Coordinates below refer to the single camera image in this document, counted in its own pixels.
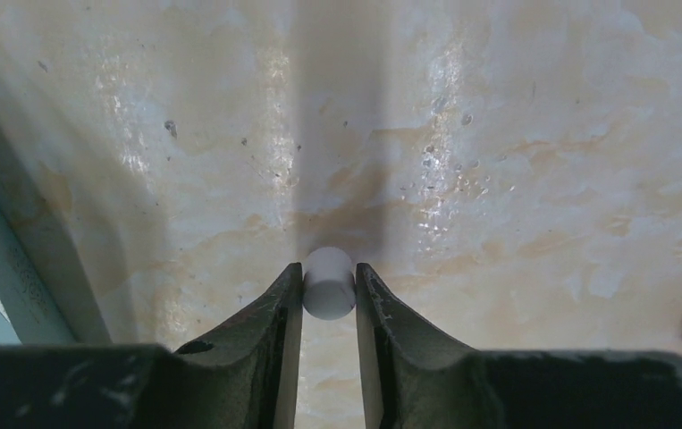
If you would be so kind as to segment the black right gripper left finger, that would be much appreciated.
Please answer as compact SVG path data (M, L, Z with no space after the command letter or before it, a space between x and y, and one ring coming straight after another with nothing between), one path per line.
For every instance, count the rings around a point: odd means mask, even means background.
M0 346L0 428L288 428L302 267L175 351L157 344Z

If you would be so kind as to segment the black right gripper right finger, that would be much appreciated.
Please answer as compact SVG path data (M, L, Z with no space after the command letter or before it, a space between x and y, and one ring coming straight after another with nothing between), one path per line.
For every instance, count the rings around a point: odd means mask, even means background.
M356 268L369 428L682 428L682 357L631 350L479 350Z

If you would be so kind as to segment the white glue stick cap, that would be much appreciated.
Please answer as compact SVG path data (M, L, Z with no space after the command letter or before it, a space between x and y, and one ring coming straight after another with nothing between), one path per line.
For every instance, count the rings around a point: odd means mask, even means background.
M356 306L355 278L350 256L336 247L318 248L303 265L303 306L315 318L333 321Z

